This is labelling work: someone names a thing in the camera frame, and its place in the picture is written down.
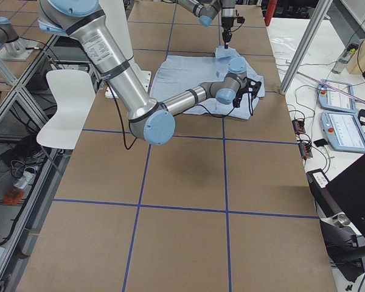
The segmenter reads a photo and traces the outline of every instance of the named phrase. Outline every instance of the black monitor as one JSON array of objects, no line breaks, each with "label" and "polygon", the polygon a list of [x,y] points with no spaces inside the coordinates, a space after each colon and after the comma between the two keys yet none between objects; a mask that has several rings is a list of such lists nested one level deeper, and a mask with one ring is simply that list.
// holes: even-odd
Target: black monitor
[{"label": "black monitor", "polygon": [[326,188],[365,237],[365,154],[330,181]]}]

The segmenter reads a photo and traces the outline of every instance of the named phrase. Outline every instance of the white chair seat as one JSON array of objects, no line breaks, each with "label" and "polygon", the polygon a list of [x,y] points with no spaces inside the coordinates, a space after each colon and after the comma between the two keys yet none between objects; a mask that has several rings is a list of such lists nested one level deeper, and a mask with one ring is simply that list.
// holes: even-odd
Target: white chair seat
[{"label": "white chair seat", "polygon": [[96,96],[91,77],[78,70],[54,70],[46,78],[57,112],[42,127],[36,141],[49,148],[74,149]]}]

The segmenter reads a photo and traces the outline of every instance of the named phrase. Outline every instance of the red cylinder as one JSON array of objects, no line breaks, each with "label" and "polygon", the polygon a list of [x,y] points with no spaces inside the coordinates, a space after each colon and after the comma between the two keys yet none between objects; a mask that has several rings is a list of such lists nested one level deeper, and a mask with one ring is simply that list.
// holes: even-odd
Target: red cylinder
[{"label": "red cylinder", "polygon": [[276,11],[276,5],[277,5],[277,0],[270,0],[268,3],[268,8],[266,9],[266,13],[265,13],[265,25],[266,26],[270,25],[270,21],[272,20],[273,14]]}]

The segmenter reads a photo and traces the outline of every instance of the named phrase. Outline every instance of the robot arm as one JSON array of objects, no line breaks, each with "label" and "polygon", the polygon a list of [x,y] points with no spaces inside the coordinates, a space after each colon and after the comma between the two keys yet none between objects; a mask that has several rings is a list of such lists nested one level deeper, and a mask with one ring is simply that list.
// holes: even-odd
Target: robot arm
[{"label": "robot arm", "polygon": [[245,23],[244,17],[239,16],[235,10],[235,0],[212,0],[208,7],[197,0],[177,0],[177,4],[199,17],[200,23],[204,26],[209,26],[221,10],[222,38],[225,49],[228,48],[231,41],[234,20],[236,19],[240,24]]},{"label": "robot arm", "polygon": [[3,45],[7,49],[7,53],[13,56],[26,51],[11,22],[5,17],[0,17],[0,48]]},{"label": "robot arm", "polygon": [[127,109],[130,130],[151,144],[166,143],[174,133],[174,115],[211,97],[231,103],[249,88],[246,62],[236,58],[222,82],[202,83],[163,102],[149,97],[128,60],[106,28],[106,16],[98,0],[84,5],[76,0],[40,0],[41,27],[77,40]]}]

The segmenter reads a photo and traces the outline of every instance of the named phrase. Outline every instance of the white cloth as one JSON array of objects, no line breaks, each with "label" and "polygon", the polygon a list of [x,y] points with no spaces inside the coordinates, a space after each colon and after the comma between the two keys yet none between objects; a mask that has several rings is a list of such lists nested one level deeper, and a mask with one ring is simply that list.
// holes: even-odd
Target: white cloth
[{"label": "white cloth", "polygon": [[[224,49],[223,46],[217,48],[215,58],[168,56],[155,75],[150,96],[161,102],[187,89],[194,88],[202,82],[223,81],[228,73],[228,64],[234,57],[240,57],[238,52],[232,48]],[[246,64],[248,65],[248,77],[262,82],[258,96],[263,97],[265,95],[263,77],[257,75],[248,62]],[[256,107],[258,101],[259,99],[253,101],[253,108]],[[232,104],[224,105],[216,99],[207,99],[200,104],[212,114],[228,114],[232,110]],[[204,114],[206,112],[201,106],[194,106],[184,114]],[[230,116],[249,119],[247,94],[244,94],[240,108],[233,110]]]}]

